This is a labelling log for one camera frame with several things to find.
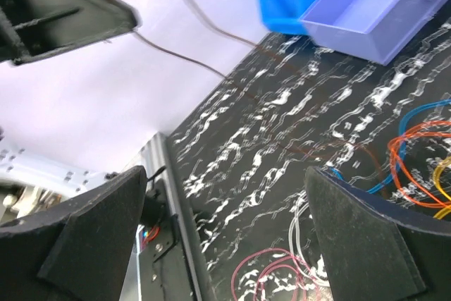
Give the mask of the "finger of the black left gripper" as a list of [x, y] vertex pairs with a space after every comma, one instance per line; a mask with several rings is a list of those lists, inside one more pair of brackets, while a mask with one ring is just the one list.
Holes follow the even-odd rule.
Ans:
[[1, 0], [1, 61], [48, 59], [137, 25], [135, 10], [121, 0]]

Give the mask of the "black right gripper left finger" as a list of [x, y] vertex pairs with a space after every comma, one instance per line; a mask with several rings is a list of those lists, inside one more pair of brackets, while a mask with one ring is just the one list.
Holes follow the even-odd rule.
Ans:
[[135, 166], [77, 197], [1, 225], [2, 300], [118, 300], [142, 215]]

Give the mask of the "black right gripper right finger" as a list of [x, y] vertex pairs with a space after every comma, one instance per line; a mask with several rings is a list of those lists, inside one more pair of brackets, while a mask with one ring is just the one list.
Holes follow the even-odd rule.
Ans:
[[334, 300], [450, 299], [450, 222], [317, 167], [304, 181]]

